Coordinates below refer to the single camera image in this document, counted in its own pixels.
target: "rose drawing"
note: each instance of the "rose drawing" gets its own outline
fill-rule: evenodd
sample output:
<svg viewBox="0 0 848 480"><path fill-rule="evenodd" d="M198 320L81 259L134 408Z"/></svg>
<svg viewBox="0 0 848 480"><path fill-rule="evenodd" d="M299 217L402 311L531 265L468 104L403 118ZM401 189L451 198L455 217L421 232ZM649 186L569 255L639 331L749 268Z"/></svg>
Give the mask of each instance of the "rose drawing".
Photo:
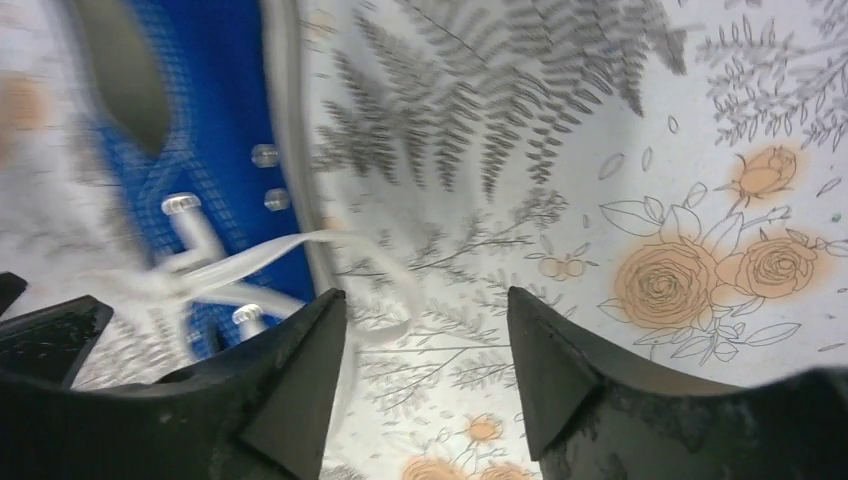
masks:
<svg viewBox="0 0 848 480"><path fill-rule="evenodd" d="M798 169L795 153L784 147L766 148L751 160L740 158L744 168L739 178L716 190L734 190L746 201L785 190Z"/></svg>
<svg viewBox="0 0 848 480"><path fill-rule="evenodd" d="M751 297L785 297L810 283L817 257L816 252L790 238L757 242L745 253L731 255L718 264L716 273L727 285L713 292L713 300L735 306Z"/></svg>
<svg viewBox="0 0 848 480"><path fill-rule="evenodd" d="M480 475L480 480L530 480L533 476L525 469L504 463L500 465L492 465L483 470Z"/></svg>
<svg viewBox="0 0 848 480"><path fill-rule="evenodd" d="M618 271L615 293L630 321L649 328L688 324L709 307L715 259L686 238L646 245Z"/></svg>
<svg viewBox="0 0 848 480"><path fill-rule="evenodd" d="M403 470L401 480L465 480L455 465L436 458L413 458Z"/></svg>

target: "orange rose print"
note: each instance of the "orange rose print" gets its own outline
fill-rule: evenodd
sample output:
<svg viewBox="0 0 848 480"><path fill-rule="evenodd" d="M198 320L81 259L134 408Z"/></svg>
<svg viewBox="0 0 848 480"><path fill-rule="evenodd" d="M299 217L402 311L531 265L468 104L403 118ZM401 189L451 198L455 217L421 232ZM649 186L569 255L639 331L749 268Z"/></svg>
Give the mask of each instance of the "orange rose print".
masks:
<svg viewBox="0 0 848 480"><path fill-rule="evenodd" d="M13 74L3 81L2 104L5 122L12 128L32 130L41 128L47 121L47 102L38 83L21 74Z"/></svg>
<svg viewBox="0 0 848 480"><path fill-rule="evenodd" d="M474 442L487 443L500 438L503 434L503 428L498 418L484 414L477 418L469 418L465 434Z"/></svg>
<svg viewBox="0 0 848 480"><path fill-rule="evenodd" d="M480 475L480 480L530 480L531 478L533 476L530 472L511 463L492 465Z"/></svg>
<svg viewBox="0 0 848 480"><path fill-rule="evenodd" d="M762 199L765 195L785 190L798 168L795 154L783 147L766 148L751 160L740 158L744 168L739 178L716 189L739 192L734 208L743 201L747 206L751 198Z"/></svg>
<svg viewBox="0 0 848 480"><path fill-rule="evenodd" d="M745 295L779 298L803 289L813 276L816 252L789 238L763 240L719 263L719 278ZM722 304L722 295L714 295Z"/></svg>
<svg viewBox="0 0 848 480"><path fill-rule="evenodd" d="M324 228L329 230L344 230L344 225L338 217L324 217Z"/></svg>
<svg viewBox="0 0 848 480"><path fill-rule="evenodd" d="M465 480L466 475L451 463L435 458L413 458L401 480Z"/></svg>
<svg viewBox="0 0 848 480"><path fill-rule="evenodd" d="M717 263L700 245L646 245L621 266L615 293L630 321L649 328L688 324L718 285Z"/></svg>

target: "blue shoe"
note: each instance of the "blue shoe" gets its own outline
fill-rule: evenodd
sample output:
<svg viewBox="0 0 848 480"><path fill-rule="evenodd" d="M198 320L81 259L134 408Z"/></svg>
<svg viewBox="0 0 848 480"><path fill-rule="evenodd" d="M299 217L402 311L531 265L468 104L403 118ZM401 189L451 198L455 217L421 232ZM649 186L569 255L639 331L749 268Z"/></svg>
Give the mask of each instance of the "blue shoe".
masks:
<svg viewBox="0 0 848 480"><path fill-rule="evenodd" d="M202 14L191 0L125 0L125 5L153 50L168 127L161 148L151 152L106 109L90 121L151 263L194 250L201 255L181 260L196 268L192 258L201 264L220 260L299 232L273 146L258 2L207 0ZM185 244L162 208L166 198L182 194L202 210L220 246ZM303 247L245 281L305 303L315 295ZM242 340L234 312L231 306L193 305L187 330L198 358ZM280 320L263 317L267 325Z"/></svg>

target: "leaf drawing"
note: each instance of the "leaf drawing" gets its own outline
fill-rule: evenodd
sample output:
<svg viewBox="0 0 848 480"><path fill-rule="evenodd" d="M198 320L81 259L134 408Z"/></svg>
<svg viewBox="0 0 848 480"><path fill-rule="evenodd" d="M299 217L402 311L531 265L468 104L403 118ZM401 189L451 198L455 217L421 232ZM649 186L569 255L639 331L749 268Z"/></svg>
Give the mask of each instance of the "leaf drawing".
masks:
<svg viewBox="0 0 848 480"><path fill-rule="evenodd" d="M671 342L679 333L679 330L677 328L660 328L636 340L633 345L663 345Z"/></svg>
<svg viewBox="0 0 848 480"><path fill-rule="evenodd" d="M574 251L571 252L571 256L574 257L574 258L582 257L588 251L589 251L589 242L586 242L583 245L580 245L579 247L575 248Z"/></svg>
<svg viewBox="0 0 848 480"><path fill-rule="evenodd" d="M567 112L577 120L602 104L598 94L616 93L643 115L639 84L650 51L674 73L685 72L685 32L669 27L660 2L506 3L513 52L542 63L542 80L558 99L549 106L554 115Z"/></svg>
<svg viewBox="0 0 848 480"><path fill-rule="evenodd" d="M322 467L321 480L368 480L364 475L347 465Z"/></svg>
<svg viewBox="0 0 848 480"><path fill-rule="evenodd" d="M357 70L346 54L336 50L334 56L344 84L362 115L367 135L367 155L387 181L397 183L394 172L397 156L392 147L389 120L379 98L379 87Z"/></svg>
<svg viewBox="0 0 848 480"><path fill-rule="evenodd" d="M848 240L830 242L825 247L825 251L834 257L848 257Z"/></svg>
<svg viewBox="0 0 848 480"><path fill-rule="evenodd" d="M680 124L677 122L677 119L671 115L668 116L668 131L675 135L678 131L680 131Z"/></svg>
<svg viewBox="0 0 848 480"><path fill-rule="evenodd" d="M748 337L747 340L745 340L745 343L752 347L773 345L795 335L795 332L797 332L799 328L801 328L801 324L799 323L780 323L772 325L770 327L757 330Z"/></svg>
<svg viewBox="0 0 848 480"><path fill-rule="evenodd" d="M686 194L686 200L683 202L683 206L686 208L695 208L697 207L704 197L707 195L707 186L701 182L692 185L692 188L689 189L689 193Z"/></svg>
<svg viewBox="0 0 848 480"><path fill-rule="evenodd" d="M810 237L804 235L803 233L801 233L797 230L792 230L791 228L787 228L786 234L789 235L789 238L791 238L793 241L795 241L795 243L797 243L799 245L803 245L803 246L806 247L807 244L810 243Z"/></svg>
<svg viewBox="0 0 848 480"><path fill-rule="evenodd" d="M701 241L701 246L709 252L713 258L723 260L739 246L739 236L742 234L743 217L741 213L733 215L718 222Z"/></svg>
<svg viewBox="0 0 848 480"><path fill-rule="evenodd" d="M739 349L732 343L728 342L719 343L713 351L716 358L725 363L733 360L733 357L735 357L737 353L739 353Z"/></svg>
<svg viewBox="0 0 848 480"><path fill-rule="evenodd" d="M514 372L514 365L500 355L485 352L476 358L468 358L454 366L450 377L453 386L464 389L479 389L493 383L500 383Z"/></svg>
<svg viewBox="0 0 848 480"><path fill-rule="evenodd" d="M483 108L488 130L483 144L483 191L491 201L509 151L521 140L515 131L528 126L549 94L541 80L512 65L488 71L478 90L486 102ZM542 120L548 128L533 129L538 138L528 140L533 150L526 154L533 161L528 168L531 178L540 185L550 177L552 159L556 157L552 149L562 145L555 133L564 131L556 117Z"/></svg>
<svg viewBox="0 0 848 480"><path fill-rule="evenodd" d="M823 39L838 39L848 32L848 2L845 0L807 0L811 7L821 7L813 19Z"/></svg>
<svg viewBox="0 0 848 480"><path fill-rule="evenodd" d="M733 313L730 314L731 317L739 317L742 315L748 315L750 313L754 313L763 306L766 299L763 297L755 297L748 302L738 306Z"/></svg>
<svg viewBox="0 0 848 480"><path fill-rule="evenodd" d="M654 163L654 149L648 147L642 152L642 171L647 172L650 170L652 163Z"/></svg>
<svg viewBox="0 0 848 480"><path fill-rule="evenodd" d="M828 180L828 182L825 183L824 185L822 185L822 188L819 189L819 193L816 194L816 198L819 198L822 195L824 195L825 193L833 190L840 183L842 183L842 177L836 177L836 178L832 178L832 179Z"/></svg>
<svg viewBox="0 0 848 480"><path fill-rule="evenodd" d="M396 1L455 77L486 70L508 48L501 32L506 26L503 19L492 18L486 8L468 2Z"/></svg>
<svg viewBox="0 0 848 480"><path fill-rule="evenodd" d="M447 363L413 364L399 355L362 357L360 366L372 388L366 396L381 412L414 412L429 398L427 392L442 380Z"/></svg>
<svg viewBox="0 0 848 480"><path fill-rule="evenodd" d="M671 338L671 343L678 344L683 343L689 338L692 337L692 334L695 333L695 329L692 327L683 327L677 330L677 333Z"/></svg>
<svg viewBox="0 0 848 480"><path fill-rule="evenodd" d="M813 54L827 58L799 65ZM836 94L848 67L844 45L799 46L791 34L779 39L773 18L756 34L743 16L741 25L730 25L729 34L722 27L717 40L699 45L696 58L716 68L707 96L716 107L717 144L751 142L759 134L789 136L805 126L802 148L812 143L838 148L848 128L848 119L839 113L845 95Z"/></svg>
<svg viewBox="0 0 848 480"><path fill-rule="evenodd" d="M533 237L521 232L522 227L533 225L535 231L547 230L562 218L568 202L555 190L532 189L511 209L507 224L486 224L489 215L475 211L464 221L459 238L451 238L445 229L436 224L425 225L422 246L415 250L405 266L412 272L436 271L453 283L474 283L479 280L474 270L463 259L481 252L506 252L535 245ZM373 262L360 258L340 268L339 276L361 277L373 282L377 289L389 282L384 270L375 268Z"/></svg>
<svg viewBox="0 0 848 480"><path fill-rule="evenodd" d="M671 354L671 358L686 358L700 355L706 352L710 348L711 344L712 341L709 337L692 337L680 345L680 347Z"/></svg>
<svg viewBox="0 0 848 480"><path fill-rule="evenodd" d="M718 325L716 327L716 333L718 333L724 338L729 338L731 340L739 338L739 334L736 333L736 329L733 327L728 327L727 325Z"/></svg>
<svg viewBox="0 0 848 480"><path fill-rule="evenodd" d="M406 150L407 163L416 185L423 188L424 151L433 127L432 108L424 100L432 93L443 72L434 62L422 60L423 53L414 50L404 39L388 33L360 12L355 18L389 76L395 96L389 100L389 110L394 119L392 127Z"/></svg>
<svg viewBox="0 0 848 480"><path fill-rule="evenodd" d="M648 214L651 220L657 223L662 223L665 215L665 208L663 207L662 202L654 197L645 197L644 203L645 213Z"/></svg>
<svg viewBox="0 0 848 480"><path fill-rule="evenodd" d="M547 235L542 235L539 237L539 243L542 245L542 249L548 255L553 255L554 246L551 245L551 240L547 237Z"/></svg>
<svg viewBox="0 0 848 480"><path fill-rule="evenodd" d="M660 238L666 243L683 243L684 238L696 240L701 236L701 220L692 210L672 205L660 227Z"/></svg>
<svg viewBox="0 0 848 480"><path fill-rule="evenodd" d="M337 129L327 125L318 126L318 136L323 143L317 146L314 168L323 172L350 166L356 175L367 176L371 170L368 158L370 140L364 121L353 110L337 102L324 100L322 104L329 117L335 121Z"/></svg>
<svg viewBox="0 0 848 480"><path fill-rule="evenodd" d="M702 332L711 331L713 326L715 325L715 317L718 316L718 312L715 310L716 306L713 308L706 308L703 312L697 315L692 319L690 326L693 329L698 329Z"/></svg>
<svg viewBox="0 0 848 480"><path fill-rule="evenodd" d="M439 181L449 192L453 191L454 178L461 162L459 155L465 153L466 148L471 145L468 138L474 133L471 122L482 120L477 113L481 105L474 100L476 94L467 82L456 82L446 94L436 100L436 166Z"/></svg>
<svg viewBox="0 0 848 480"><path fill-rule="evenodd" d="M604 315L612 318L616 322L630 323L630 319L627 318L627 315L624 312L624 306L621 304L621 300L617 298L610 298L598 305L598 308L604 312Z"/></svg>
<svg viewBox="0 0 848 480"><path fill-rule="evenodd" d="M839 343L834 343L833 345L828 345L826 347L822 347L822 348L819 349L819 351L820 352L826 352L828 350L833 350L835 348L844 347L844 346L845 346L844 342L839 342Z"/></svg>
<svg viewBox="0 0 848 480"><path fill-rule="evenodd" d="M660 223L647 214L644 202L622 200L600 205L600 208L611 224L631 235L650 237L660 231Z"/></svg>
<svg viewBox="0 0 848 480"><path fill-rule="evenodd" d="M601 164L601 169L598 171L598 180L606 180L615 175L624 164L624 154L616 153L610 156L604 163Z"/></svg>

